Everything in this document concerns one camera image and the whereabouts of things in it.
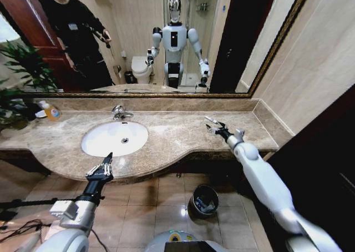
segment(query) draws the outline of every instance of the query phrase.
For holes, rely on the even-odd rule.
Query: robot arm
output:
[[[50,213],[60,219],[59,225],[65,228],[51,236],[36,252],[87,252],[88,236],[94,224],[95,210],[100,203],[104,185],[113,179],[112,152],[86,173],[88,185],[76,201],[59,200]]]
[[[201,83],[206,84],[208,77],[211,75],[211,71],[207,59],[205,60],[202,59],[202,49],[201,49],[201,44],[199,42],[199,36],[197,35],[196,29],[194,28],[190,29],[187,33],[187,36],[199,59]]]
[[[159,27],[154,27],[153,29],[153,46],[148,49],[147,53],[147,65],[152,65],[154,63],[154,59],[159,54],[159,46],[161,42],[161,38],[163,37],[163,33]]]
[[[235,134],[231,134],[224,123],[209,117],[206,119],[221,126],[220,128],[212,128],[207,125],[207,128],[209,131],[221,135],[230,146],[235,157],[242,164],[245,177],[259,201],[272,211],[277,222],[286,231],[303,235],[288,241],[290,248],[292,248],[291,251],[341,251],[322,228],[310,223],[296,212],[290,190],[272,166],[260,157],[257,148],[244,142],[243,130],[237,129]]]

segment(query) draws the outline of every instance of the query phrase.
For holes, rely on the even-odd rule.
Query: chrome faucet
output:
[[[133,117],[133,113],[125,112],[123,106],[117,105],[112,109],[113,119],[118,120],[120,118],[125,118],[125,117]]]

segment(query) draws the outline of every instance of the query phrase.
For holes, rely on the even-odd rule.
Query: gold mirror frame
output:
[[[251,98],[306,0],[295,0],[247,93],[22,93],[22,98]]]

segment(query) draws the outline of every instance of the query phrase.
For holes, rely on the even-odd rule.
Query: person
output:
[[[100,20],[79,0],[40,0],[48,22],[65,46],[70,66],[81,74],[85,90],[113,85],[110,73],[93,31],[104,42],[111,42],[110,33]]]

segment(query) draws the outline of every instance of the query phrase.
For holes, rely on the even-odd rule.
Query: hand soap bottle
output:
[[[45,114],[47,115],[48,119],[52,121],[56,121],[62,115],[59,110],[57,110],[53,105],[47,103],[46,101],[42,100],[39,102],[42,109],[44,109]]]

